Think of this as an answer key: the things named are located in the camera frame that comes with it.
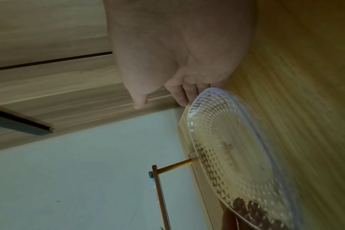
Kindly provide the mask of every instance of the clear plastic plate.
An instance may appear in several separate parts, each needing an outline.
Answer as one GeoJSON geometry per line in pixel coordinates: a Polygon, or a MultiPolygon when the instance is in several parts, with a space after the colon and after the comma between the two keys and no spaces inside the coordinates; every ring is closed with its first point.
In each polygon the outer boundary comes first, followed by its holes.
{"type": "Polygon", "coordinates": [[[188,127],[209,183],[232,212],[260,230],[302,229],[290,170],[241,99],[205,90],[188,127]]]}

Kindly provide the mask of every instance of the bare skin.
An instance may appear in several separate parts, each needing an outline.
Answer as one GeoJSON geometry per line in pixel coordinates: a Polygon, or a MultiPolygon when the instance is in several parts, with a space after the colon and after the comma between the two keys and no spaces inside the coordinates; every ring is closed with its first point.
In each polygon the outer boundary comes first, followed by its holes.
{"type": "Polygon", "coordinates": [[[104,3],[112,51],[136,109],[162,86],[181,106],[209,87],[223,87],[256,24],[254,0],[104,3]]]}

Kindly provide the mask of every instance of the textured plastic plate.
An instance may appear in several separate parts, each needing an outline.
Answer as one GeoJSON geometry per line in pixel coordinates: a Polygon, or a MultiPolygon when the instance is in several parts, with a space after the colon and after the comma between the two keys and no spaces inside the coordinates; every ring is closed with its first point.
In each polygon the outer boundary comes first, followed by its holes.
{"type": "Polygon", "coordinates": [[[188,127],[209,183],[231,211],[256,229],[302,229],[289,168],[241,99],[205,90],[188,127]]]}

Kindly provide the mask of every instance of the wooden rod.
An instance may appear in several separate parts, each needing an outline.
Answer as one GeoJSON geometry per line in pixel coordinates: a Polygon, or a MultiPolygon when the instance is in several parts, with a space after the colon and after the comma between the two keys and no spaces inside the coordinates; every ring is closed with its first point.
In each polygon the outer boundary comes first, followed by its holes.
{"type": "Polygon", "coordinates": [[[162,193],[160,178],[158,177],[157,171],[158,171],[157,166],[153,165],[152,173],[154,174],[157,197],[158,197],[158,202],[160,203],[160,209],[161,209],[161,214],[162,214],[162,220],[164,221],[165,230],[171,230],[169,217],[168,217],[168,211],[166,210],[164,195],[162,193]]]}
{"type": "Polygon", "coordinates": [[[173,169],[178,169],[178,168],[181,168],[181,167],[184,167],[186,165],[190,165],[192,164],[193,161],[191,159],[187,159],[185,161],[182,161],[182,162],[179,162],[179,163],[176,163],[176,164],[172,164],[172,165],[169,165],[167,167],[164,167],[164,168],[161,168],[161,169],[158,169],[157,170],[157,174],[161,174],[161,173],[164,173],[164,172],[168,172],[168,171],[171,171],[173,169]]]}

